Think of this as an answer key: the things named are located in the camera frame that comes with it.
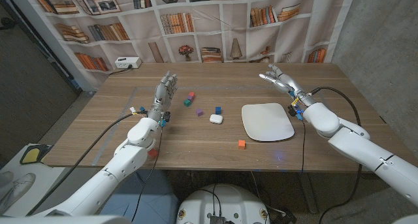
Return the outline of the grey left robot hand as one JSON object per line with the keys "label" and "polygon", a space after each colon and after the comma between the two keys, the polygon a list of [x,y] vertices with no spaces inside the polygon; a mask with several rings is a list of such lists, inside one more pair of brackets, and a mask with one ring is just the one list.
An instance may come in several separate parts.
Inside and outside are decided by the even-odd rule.
{"label": "grey left robot hand", "polygon": [[171,100],[177,90],[177,75],[168,71],[156,86],[153,103],[148,110],[148,117],[159,121],[163,114],[170,108]]}

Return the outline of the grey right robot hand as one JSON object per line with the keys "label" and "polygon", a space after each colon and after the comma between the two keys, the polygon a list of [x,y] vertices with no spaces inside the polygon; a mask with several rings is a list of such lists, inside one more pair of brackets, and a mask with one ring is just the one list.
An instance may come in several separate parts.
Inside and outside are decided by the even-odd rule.
{"label": "grey right robot hand", "polygon": [[265,74],[259,74],[264,81],[271,83],[279,92],[286,93],[293,101],[309,107],[316,103],[311,95],[308,95],[303,88],[289,75],[283,73],[277,66],[269,64],[270,68]]}

